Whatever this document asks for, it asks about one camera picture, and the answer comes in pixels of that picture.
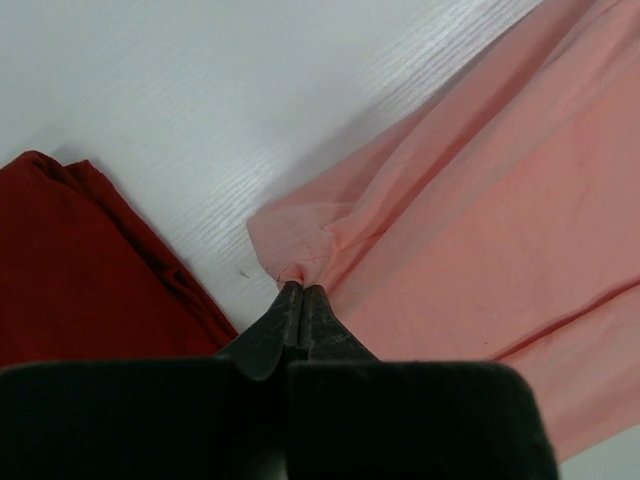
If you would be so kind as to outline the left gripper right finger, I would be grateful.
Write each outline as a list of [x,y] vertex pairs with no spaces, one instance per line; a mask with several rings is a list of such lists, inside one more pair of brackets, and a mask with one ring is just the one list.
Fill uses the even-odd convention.
[[383,362],[303,297],[302,361],[287,369],[292,479],[554,479],[529,384],[495,362]]

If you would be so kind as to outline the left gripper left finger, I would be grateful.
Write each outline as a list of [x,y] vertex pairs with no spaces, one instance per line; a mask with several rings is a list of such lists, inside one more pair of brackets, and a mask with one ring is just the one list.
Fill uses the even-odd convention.
[[289,430],[286,351],[303,290],[213,356],[57,361],[1,372],[5,479],[223,479]]

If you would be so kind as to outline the pink t-shirt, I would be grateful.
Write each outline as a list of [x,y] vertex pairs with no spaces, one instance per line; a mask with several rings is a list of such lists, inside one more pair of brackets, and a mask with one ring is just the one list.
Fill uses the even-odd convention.
[[639,423],[639,5],[546,1],[247,224],[384,360],[495,360],[558,457]]

